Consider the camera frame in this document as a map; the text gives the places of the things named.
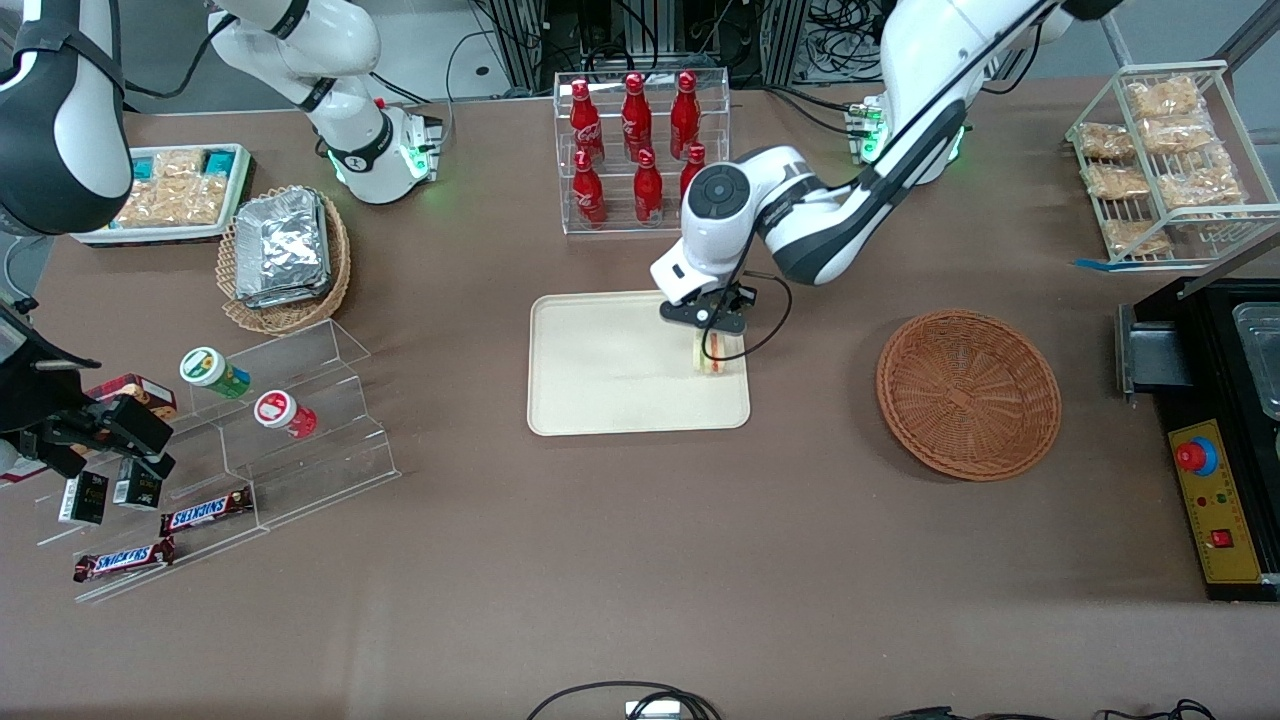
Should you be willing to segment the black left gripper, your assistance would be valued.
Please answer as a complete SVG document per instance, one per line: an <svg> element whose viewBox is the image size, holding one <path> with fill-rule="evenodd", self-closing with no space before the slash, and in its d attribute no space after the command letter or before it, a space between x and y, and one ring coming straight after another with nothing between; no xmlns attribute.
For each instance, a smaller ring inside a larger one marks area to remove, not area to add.
<svg viewBox="0 0 1280 720"><path fill-rule="evenodd" d="M705 342L709 331L728 334L728 354L741 354L748 346L741 336L746 332L745 310L756 301L756 290L730 284L689 299L682 304L663 301L660 318L666 322L690 325L694 331L694 357L707 359Z"/></svg>

